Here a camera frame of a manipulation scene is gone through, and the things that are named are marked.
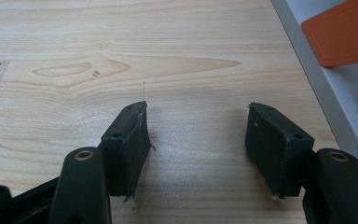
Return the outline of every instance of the orange plastic block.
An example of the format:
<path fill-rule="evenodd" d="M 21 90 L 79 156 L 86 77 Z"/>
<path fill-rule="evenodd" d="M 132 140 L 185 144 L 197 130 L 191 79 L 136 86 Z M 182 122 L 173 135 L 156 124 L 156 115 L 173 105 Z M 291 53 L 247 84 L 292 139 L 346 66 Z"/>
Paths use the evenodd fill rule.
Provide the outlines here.
<path fill-rule="evenodd" d="M 358 0 L 348 0 L 302 22 L 322 66 L 358 63 Z"/>

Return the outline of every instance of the wood grain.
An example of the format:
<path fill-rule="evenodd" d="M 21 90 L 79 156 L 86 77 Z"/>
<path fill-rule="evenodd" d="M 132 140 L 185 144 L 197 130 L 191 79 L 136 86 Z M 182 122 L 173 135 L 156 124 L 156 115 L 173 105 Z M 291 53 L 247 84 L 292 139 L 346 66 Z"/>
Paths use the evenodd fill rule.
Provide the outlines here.
<path fill-rule="evenodd" d="M 267 0 L 1 1 L 0 184 L 17 195 L 148 102 L 156 150 L 117 223 L 306 223 L 244 152 L 248 104 L 337 143 Z"/>

